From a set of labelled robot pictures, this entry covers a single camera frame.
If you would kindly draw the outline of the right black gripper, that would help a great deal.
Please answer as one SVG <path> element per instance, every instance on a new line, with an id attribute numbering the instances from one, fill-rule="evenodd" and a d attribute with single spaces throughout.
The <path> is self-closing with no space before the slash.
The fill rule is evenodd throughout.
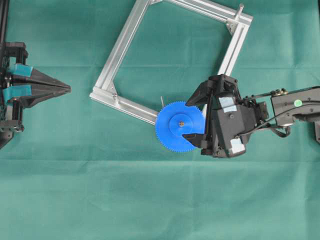
<path id="1" fill-rule="evenodd" d="M 244 154 L 250 134 L 240 134 L 253 130 L 269 117 L 264 101 L 241 98 L 238 81 L 224 74 L 210 76 L 185 103 L 186 106 L 204 104 L 207 104 L 206 133 L 182 136 L 193 146 L 202 148 L 202 155 L 214 158 Z"/>

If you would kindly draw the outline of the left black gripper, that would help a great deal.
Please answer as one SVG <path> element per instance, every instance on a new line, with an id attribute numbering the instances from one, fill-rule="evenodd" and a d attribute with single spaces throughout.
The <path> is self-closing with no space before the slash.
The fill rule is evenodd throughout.
<path id="1" fill-rule="evenodd" d="M 23 109 L 71 92 L 56 78 L 26 65 L 23 42 L 0 44 L 0 131 L 22 132 Z"/>

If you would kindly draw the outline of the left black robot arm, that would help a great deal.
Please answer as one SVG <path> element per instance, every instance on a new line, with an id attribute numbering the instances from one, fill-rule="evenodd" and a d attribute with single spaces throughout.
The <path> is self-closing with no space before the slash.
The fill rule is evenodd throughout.
<path id="1" fill-rule="evenodd" d="M 23 42 L 7 42 L 9 1 L 0 2 L 0 138 L 22 132 L 23 110 L 72 91 L 71 87 L 32 66 Z"/>

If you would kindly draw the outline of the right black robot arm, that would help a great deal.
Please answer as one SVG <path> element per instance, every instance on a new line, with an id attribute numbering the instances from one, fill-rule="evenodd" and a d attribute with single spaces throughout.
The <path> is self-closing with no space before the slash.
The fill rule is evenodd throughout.
<path id="1" fill-rule="evenodd" d="M 270 130 L 281 138 L 291 133 L 296 120 L 320 124 L 318 86 L 288 92 L 284 88 L 241 97 L 238 81 L 225 74 L 210 76 L 186 102 L 206 104 L 203 133 L 184 134 L 202 155 L 233 158 L 246 152 L 256 131 Z"/>

